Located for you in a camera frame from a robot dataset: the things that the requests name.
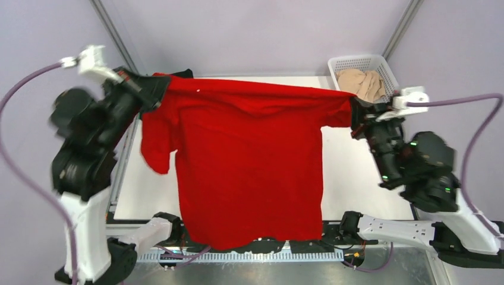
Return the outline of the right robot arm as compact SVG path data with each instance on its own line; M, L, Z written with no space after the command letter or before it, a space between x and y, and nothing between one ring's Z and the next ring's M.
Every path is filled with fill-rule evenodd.
M353 97L351 136L367 141L381 187L402 187L401 197L437 221L393 221L346 211L339 224L346 243L383 240L433 251L443 262L463 268L503 268L503 223L473 210L453 174L455 150L431 131L407 142L399 131L403 116L387 118L390 103Z

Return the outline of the red t-shirt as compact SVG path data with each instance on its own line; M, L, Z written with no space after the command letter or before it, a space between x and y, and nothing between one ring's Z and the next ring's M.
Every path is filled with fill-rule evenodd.
M190 238L216 250L258 238L322 236L322 128L347 128L344 91L171 76L141 117L141 154L156 173L174 162Z

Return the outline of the white plastic basket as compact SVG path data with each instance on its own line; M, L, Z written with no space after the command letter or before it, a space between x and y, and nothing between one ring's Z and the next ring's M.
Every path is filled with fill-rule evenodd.
M390 96L397 90L399 84L389 67L386 59L381 55L350 55L337 56L327 61L330 77L333 81L335 90L340 90L337 82L336 73L349 68L359 69L360 71L376 71L383 78L385 96L376 102L388 102Z

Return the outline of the folded black t-shirt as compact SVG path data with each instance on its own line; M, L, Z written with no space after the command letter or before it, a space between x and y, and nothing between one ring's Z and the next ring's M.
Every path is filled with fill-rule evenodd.
M171 75L179 78L194 78L193 71L189 68L184 71L172 73Z

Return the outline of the beige t-shirt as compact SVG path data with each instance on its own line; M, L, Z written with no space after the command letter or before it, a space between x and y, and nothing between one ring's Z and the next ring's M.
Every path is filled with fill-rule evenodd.
M376 71L343 69L336 73L336 80L340 90L366 102L374 103L386 95L384 80Z

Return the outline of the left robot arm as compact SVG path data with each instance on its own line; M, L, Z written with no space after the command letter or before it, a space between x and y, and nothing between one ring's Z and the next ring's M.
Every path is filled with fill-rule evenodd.
M52 161L52 184L70 217L67 260L55 273L65 284L119 284L136 260L161 242L177 245L181 219L159 212L121 237L107 237L106 212L115 147L139 113L157 109L171 78L142 76L117 68L119 82L107 79L105 97L95 100L81 87L60 94L50 120L64 143Z

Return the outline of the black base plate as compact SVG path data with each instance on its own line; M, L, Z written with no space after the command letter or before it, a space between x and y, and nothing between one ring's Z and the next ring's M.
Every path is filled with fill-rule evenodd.
M199 252L206 247L204 244L193 241L183 225L181 230L179 239L176 242L168 242L168 246L174 246L176 249L186 249L189 253ZM279 241L266 237L261 240L254 240L248 245L224 251L212 248L210 253L268 254L271 252L279 253L284 248L293 254L329 253L335 249L357 249L357 246L361 246L362 244L362 240L355 239L355 237L350 235L342 235L339 230L338 221L323 221L323 233L320 240Z

